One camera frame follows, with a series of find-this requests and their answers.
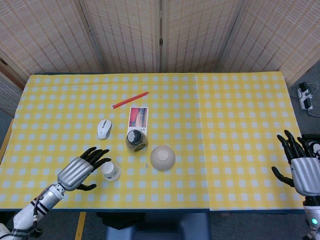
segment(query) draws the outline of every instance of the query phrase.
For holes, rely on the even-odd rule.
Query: white paper cup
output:
[[[101,167],[101,171],[104,179],[108,181],[115,181],[121,175],[120,167],[111,161],[105,162]]]

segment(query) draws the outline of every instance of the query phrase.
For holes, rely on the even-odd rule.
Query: red marker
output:
[[[146,91],[146,92],[141,93],[141,94],[139,94],[139,95],[137,95],[137,96],[133,96],[133,97],[127,99],[127,100],[124,100],[124,101],[119,102],[119,103],[117,103],[117,104],[115,104],[115,105],[112,105],[112,107],[113,107],[114,109],[116,109],[116,108],[118,108],[118,107],[120,107],[120,106],[122,106],[122,105],[124,105],[124,104],[127,104],[127,103],[129,103],[129,102],[132,102],[133,100],[142,98],[143,96],[147,95],[148,93],[149,93],[149,92]]]

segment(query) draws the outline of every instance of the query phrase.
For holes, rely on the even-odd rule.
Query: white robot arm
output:
[[[99,160],[108,149],[96,150],[91,147],[80,157],[73,159],[57,176],[57,184],[51,184],[40,193],[25,208],[13,218],[14,228],[9,231],[0,223],[0,240],[20,240],[26,238],[37,227],[37,222],[42,219],[50,209],[64,198],[65,191],[75,189],[89,191],[97,185],[83,185],[82,182],[102,164],[111,161],[110,158]]]
[[[294,187],[300,195],[305,196],[303,208],[311,232],[303,239],[320,240],[320,162],[317,158],[319,153],[303,138],[297,138],[301,147],[288,130],[284,130],[284,134],[288,140],[281,135],[277,135],[277,138],[282,143],[292,178],[283,176],[275,166],[271,169],[281,182]]]

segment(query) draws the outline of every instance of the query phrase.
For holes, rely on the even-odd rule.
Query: computer mouse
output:
[[[112,122],[108,119],[101,120],[96,130],[98,139],[107,139],[110,135]]]

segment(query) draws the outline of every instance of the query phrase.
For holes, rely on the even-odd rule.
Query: gray floor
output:
[[[320,85],[320,62],[303,75],[298,83],[318,82]],[[297,96],[295,88],[290,94]],[[320,115],[320,89],[313,96],[313,113]],[[320,134],[320,118],[312,117],[300,109],[299,100],[291,98],[295,116],[302,134]],[[0,143],[9,127],[11,118],[0,111]],[[43,230],[39,240],[75,238],[79,213],[50,212],[39,222]],[[258,213],[211,213],[210,225],[212,240],[300,240],[309,231],[303,214],[258,214]],[[103,240],[105,226],[94,212],[86,214],[83,240]]]

